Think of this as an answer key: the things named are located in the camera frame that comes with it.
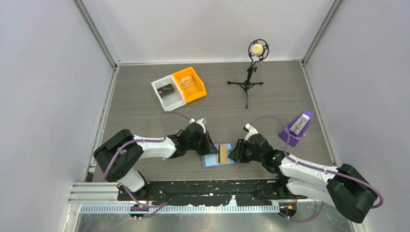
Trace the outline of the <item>blue card holder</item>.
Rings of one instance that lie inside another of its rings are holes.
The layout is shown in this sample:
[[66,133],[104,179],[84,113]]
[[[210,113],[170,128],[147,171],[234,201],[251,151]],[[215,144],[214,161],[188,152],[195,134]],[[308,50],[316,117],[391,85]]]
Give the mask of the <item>blue card holder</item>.
[[[234,145],[232,143],[217,144],[216,146],[219,146],[219,145],[226,146],[228,154],[234,148]],[[234,164],[234,161],[230,158],[227,159],[227,163],[218,162],[218,154],[207,154],[207,155],[201,156],[201,161],[202,161],[203,168],[213,168],[213,167]]]

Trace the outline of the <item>gold credit card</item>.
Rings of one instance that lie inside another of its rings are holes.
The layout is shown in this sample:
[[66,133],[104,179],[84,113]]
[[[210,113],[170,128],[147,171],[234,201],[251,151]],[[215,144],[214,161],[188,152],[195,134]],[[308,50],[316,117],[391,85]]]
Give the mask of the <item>gold credit card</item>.
[[218,145],[217,163],[228,163],[228,147],[226,145]]

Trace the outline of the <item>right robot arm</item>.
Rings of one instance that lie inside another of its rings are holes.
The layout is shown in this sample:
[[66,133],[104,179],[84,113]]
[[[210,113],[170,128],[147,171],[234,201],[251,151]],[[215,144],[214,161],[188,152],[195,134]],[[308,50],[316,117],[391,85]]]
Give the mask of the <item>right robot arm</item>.
[[239,139],[230,159],[257,161],[278,178],[273,189],[281,198],[306,196],[333,206],[342,216],[362,223],[377,199],[375,191],[351,165],[321,166],[274,149],[261,134]]

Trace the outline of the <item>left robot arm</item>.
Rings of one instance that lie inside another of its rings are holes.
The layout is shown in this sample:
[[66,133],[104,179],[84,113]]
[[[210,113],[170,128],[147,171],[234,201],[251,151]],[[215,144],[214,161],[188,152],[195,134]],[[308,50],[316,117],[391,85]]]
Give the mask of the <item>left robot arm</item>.
[[165,138],[140,137],[123,129],[98,147],[93,156],[103,171],[104,180],[120,183],[135,199],[143,200],[148,187],[142,174],[134,169],[135,163],[147,158],[175,159],[187,151],[200,156],[218,152],[202,123],[192,122],[184,130]]

